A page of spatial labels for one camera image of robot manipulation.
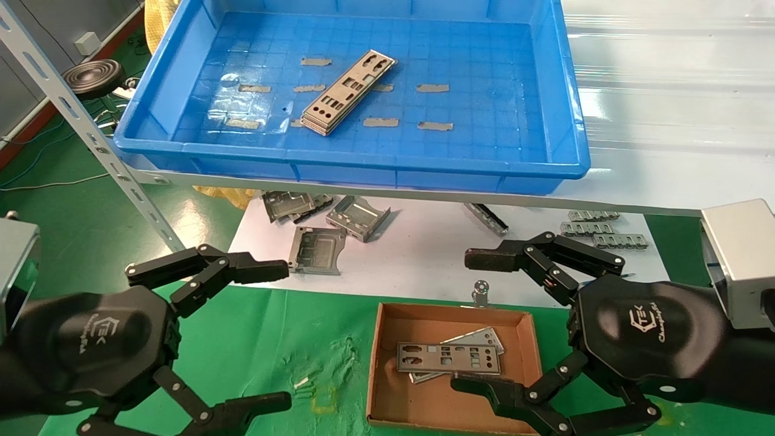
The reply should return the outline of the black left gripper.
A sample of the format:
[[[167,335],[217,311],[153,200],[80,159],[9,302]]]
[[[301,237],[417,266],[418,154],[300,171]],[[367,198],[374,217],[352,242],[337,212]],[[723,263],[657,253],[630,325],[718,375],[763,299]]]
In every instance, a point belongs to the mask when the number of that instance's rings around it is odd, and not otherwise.
[[[260,415],[292,406],[288,392],[207,406],[171,369],[180,310],[142,285],[27,303],[2,343],[2,419],[94,414],[78,435],[150,435],[116,424],[160,387],[191,417],[180,435],[244,435]]]

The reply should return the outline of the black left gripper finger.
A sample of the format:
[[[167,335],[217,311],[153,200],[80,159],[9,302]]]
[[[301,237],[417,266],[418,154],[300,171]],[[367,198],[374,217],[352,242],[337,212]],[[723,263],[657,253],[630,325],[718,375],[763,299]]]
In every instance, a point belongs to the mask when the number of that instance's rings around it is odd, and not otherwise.
[[[194,246],[125,269],[130,285],[157,289],[188,279],[171,294],[170,306],[182,318],[189,317],[231,283],[268,283],[289,276],[285,260],[255,260],[249,252],[227,253],[210,245]]]

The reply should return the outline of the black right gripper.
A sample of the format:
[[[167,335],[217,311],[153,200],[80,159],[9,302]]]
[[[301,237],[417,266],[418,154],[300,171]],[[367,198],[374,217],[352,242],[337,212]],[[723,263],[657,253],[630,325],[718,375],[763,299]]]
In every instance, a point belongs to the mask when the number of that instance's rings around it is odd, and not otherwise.
[[[773,331],[734,329],[712,289],[621,279],[622,257],[551,232],[504,240],[495,249],[469,248],[464,264],[477,271],[524,271],[561,306],[573,304],[569,342],[579,351],[531,386],[462,372],[451,376],[453,390],[481,395],[498,417],[523,421],[540,435],[631,434],[662,417],[643,394],[773,414]],[[601,278],[579,290],[562,266]],[[623,406],[559,413],[551,400],[582,373]]]

